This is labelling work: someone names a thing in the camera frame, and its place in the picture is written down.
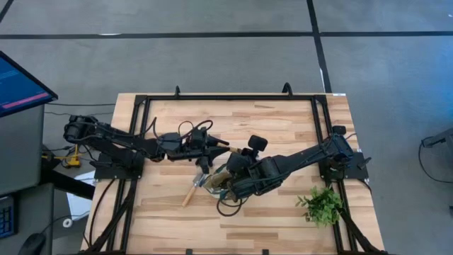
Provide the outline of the computer monitor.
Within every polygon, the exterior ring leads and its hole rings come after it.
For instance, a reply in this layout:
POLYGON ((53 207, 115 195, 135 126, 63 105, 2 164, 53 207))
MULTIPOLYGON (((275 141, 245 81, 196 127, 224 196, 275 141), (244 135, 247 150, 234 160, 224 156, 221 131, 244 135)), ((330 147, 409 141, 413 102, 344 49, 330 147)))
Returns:
POLYGON ((0 51, 0 118, 57 99, 54 91, 0 51))

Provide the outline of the cream and green gardening bag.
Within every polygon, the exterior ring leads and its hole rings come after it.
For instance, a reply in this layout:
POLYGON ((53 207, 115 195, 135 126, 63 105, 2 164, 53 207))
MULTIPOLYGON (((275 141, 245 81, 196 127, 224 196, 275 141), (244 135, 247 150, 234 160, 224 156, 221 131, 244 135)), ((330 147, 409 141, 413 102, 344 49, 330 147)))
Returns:
POLYGON ((212 174, 209 174, 202 187, 213 197, 219 200, 232 200, 235 203, 242 198, 236 195, 232 189, 232 181, 239 179, 244 174, 245 167, 234 164, 222 164, 212 174))

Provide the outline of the green artificial plant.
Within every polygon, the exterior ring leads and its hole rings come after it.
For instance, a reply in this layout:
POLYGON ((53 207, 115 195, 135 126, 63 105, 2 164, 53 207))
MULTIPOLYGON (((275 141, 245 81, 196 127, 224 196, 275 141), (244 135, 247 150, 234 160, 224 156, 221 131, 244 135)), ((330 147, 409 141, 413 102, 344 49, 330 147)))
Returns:
POLYGON ((318 189, 316 186, 310 189, 310 198, 297 196, 296 207, 305 208, 302 214, 307 222, 314 223, 317 227, 334 225, 340 219, 343 209, 343 200, 331 186, 318 189))

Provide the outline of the black computer mouse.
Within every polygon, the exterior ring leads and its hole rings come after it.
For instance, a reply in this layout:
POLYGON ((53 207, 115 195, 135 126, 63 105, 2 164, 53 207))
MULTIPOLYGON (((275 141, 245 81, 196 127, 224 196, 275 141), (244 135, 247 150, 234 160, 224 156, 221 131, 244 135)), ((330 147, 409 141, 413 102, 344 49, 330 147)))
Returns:
POLYGON ((17 255, 40 255, 45 242, 44 234, 33 233, 24 241, 17 255))

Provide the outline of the computer desk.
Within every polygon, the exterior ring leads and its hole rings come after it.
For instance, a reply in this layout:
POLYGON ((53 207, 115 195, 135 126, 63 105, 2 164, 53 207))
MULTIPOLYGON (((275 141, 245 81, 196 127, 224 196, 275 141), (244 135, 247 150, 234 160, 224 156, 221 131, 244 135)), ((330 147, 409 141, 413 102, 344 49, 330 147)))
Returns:
POLYGON ((12 195, 17 233, 0 239, 0 255, 18 255, 29 236, 41 233, 40 255, 52 255, 54 186, 41 184, 44 107, 0 118, 0 197, 12 195))

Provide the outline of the black computer keyboard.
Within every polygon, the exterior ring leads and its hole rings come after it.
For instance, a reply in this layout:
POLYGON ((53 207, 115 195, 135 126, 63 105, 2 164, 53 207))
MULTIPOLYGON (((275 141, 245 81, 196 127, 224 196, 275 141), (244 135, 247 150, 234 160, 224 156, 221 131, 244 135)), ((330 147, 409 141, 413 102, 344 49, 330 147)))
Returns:
POLYGON ((12 195, 0 198, 0 239, 17 233, 16 202, 12 195))

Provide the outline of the black metal table frame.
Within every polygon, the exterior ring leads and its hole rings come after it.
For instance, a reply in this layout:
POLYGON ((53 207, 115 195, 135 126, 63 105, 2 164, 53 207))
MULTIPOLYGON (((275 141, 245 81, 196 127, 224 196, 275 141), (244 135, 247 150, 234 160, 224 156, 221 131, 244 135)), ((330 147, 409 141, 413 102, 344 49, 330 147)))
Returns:
MULTIPOLYGON (((251 135, 268 141, 265 154, 289 155, 315 145, 334 125, 343 125, 352 148, 358 148, 348 100, 340 94, 167 93, 118 96, 111 124, 142 132, 156 122, 156 133, 186 131, 210 119, 211 134, 234 147, 251 135)), ((250 198, 240 210, 221 205, 197 188, 182 207, 196 168, 192 162, 145 161, 131 212, 118 223, 110 241, 95 255, 243 254, 365 255, 343 222, 317 227, 307 222, 297 196, 324 187, 319 167, 297 171, 278 189, 250 198)))

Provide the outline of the yellow clamp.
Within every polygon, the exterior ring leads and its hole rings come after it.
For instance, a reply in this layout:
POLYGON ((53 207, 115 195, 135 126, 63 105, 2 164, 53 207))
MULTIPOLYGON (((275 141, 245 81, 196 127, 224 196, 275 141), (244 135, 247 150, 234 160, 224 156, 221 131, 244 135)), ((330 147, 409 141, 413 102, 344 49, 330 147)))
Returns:
POLYGON ((67 145, 56 149, 49 149, 42 146, 41 163, 43 166, 52 168, 57 165, 65 169, 79 168, 81 166, 79 146, 67 145))

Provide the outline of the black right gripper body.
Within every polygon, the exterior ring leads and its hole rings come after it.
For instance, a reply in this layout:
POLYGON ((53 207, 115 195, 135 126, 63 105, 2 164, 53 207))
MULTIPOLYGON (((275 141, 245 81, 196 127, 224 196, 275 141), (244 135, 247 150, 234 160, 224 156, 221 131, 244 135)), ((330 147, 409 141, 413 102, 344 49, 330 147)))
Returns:
POLYGON ((229 199, 242 199, 253 195, 256 191, 248 168, 256 162, 254 152, 231 153, 226 168, 229 178, 225 187, 229 199))

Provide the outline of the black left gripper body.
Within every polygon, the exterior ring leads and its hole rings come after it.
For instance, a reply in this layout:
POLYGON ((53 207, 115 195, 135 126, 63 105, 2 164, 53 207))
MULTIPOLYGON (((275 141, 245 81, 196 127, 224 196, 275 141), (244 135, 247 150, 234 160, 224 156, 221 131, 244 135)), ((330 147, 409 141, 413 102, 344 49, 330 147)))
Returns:
POLYGON ((177 132, 166 133, 161 136, 161 149, 167 159, 197 159, 207 157, 208 147, 207 130, 203 127, 195 129, 185 137, 177 132))

